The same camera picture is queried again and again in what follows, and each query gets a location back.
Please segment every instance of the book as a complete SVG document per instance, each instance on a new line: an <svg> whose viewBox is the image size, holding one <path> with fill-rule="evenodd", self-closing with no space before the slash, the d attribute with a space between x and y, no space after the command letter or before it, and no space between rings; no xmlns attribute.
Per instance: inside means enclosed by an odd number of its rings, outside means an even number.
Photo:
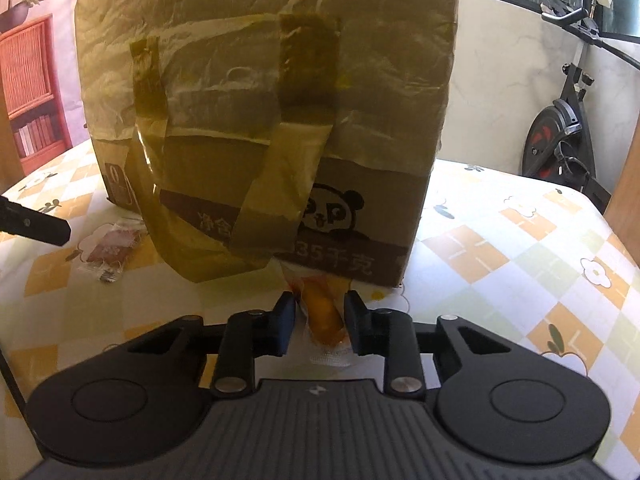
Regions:
<svg viewBox="0 0 640 480"><path fill-rule="evenodd" d="M40 137L40 142L42 143L42 147L44 148L45 146L48 146L49 143L47 142L47 137L45 137L44 132L40 129L40 124L38 123L38 120L34 119L33 121L31 121L31 124L33 124L33 127L36 129L36 132Z"/></svg>
<svg viewBox="0 0 640 480"><path fill-rule="evenodd" d="M42 149L42 141L40 140L37 131L33 127L33 123L27 124L27 129L29 130L29 135L31 136L33 147L37 152L39 152Z"/></svg>
<svg viewBox="0 0 640 480"><path fill-rule="evenodd" d="M18 150L18 156L20 158L24 158L25 156L27 156L26 152L24 151L24 145L22 144L22 137L20 136L20 131L14 132L14 142L15 142L15 147Z"/></svg>
<svg viewBox="0 0 640 480"><path fill-rule="evenodd" d="M58 140L58 136L56 135L56 132L53 129L53 126L51 124L51 117L49 117L48 115L45 115L44 121L45 121L45 124L47 125L47 130L49 131L49 135L51 136L52 142L56 142Z"/></svg>
<svg viewBox="0 0 640 480"><path fill-rule="evenodd" d="M25 146L27 147L27 156L33 155L35 150L33 149L33 143L31 142L31 136L26 126L20 128L20 134L24 137Z"/></svg>
<svg viewBox="0 0 640 480"><path fill-rule="evenodd" d="M20 135L20 140L22 141L22 148L24 149L24 155L29 155L29 147L27 146L27 139L24 138L24 132L22 128L18 128L18 134Z"/></svg>
<svg viewBox="0 0 640 480"><path fill-rule="evenodd" d="M38 117L37 121L38 121L38 125L40 126L40 130L44 134L44 138L47 140L47 145L51 144L53 142L53 136L51 135L50 131L47 129L47 123L45 123L44 121L44 116Z"/></svg>

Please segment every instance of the wooden cabinet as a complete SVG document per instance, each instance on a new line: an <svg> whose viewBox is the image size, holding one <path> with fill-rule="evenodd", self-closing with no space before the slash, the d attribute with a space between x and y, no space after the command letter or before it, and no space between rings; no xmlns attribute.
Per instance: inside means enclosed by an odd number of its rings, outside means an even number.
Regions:
<svg viewBox="0 0 640 480"><path fill-rule="evenodd" d="M25 175L71 148L53 54L51 15L0 36L0 74L10 132L16 150L3 151L2 164L16 156Z"/></svg>
<svg viewBox="0 0 640 480"><path fill-rule="evenodd" d="M604 218L631 257L640 264L640 118L620 180Z"/></svg>

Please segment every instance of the wall mural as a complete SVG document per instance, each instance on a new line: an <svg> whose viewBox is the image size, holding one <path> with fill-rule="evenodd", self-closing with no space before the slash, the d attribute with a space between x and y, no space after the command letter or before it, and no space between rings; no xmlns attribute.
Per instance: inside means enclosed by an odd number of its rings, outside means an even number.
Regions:
<svg viewBox="0 0 640 480"><path fill-rule="evenodd" d="M89 138L74 39L76 0L0 0L0 75L25 174Z"/></svg>

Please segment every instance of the panda logo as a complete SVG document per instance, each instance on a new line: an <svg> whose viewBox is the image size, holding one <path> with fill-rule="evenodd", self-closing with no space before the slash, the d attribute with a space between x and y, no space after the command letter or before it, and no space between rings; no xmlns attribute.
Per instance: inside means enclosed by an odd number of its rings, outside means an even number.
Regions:
<svg viewBox="0 0 640 480"><path fill-rule="evenodd" d="M337 240L368 239L355 230L356 212L363 207L364 199L357 191L341 193L331 186L314 184L300 228L326 233Z"/></svg>

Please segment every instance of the tablecloth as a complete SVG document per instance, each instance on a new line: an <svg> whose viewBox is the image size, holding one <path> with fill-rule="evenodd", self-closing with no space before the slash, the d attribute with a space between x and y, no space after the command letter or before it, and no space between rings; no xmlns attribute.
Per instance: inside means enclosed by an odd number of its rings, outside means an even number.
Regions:
<svg viewBox="0 0 640 480"><path fill-rule="evenodd" d="M587 374L612 404L596 460L620 480L640 474L640 270L583 195L478 166L436 161L402 285L387 289L272 260L261 270L191 283L146 237L115 283L84 270L82 250L129 212L107 200L89 141L5 193L65 218L62 248L0 234L0 345L25 396L57 370L164 322L199 314L207 324L271 308L287 277L315 276L332 291L354 288L370 308L416 321L458 314ZM347 368L312 364L303 321L284 358L259 358L257 377L382 377L382 358ZM428 386L433 363L423 359ZM0 410L0 478L38 461L11 397Z"/></svg>

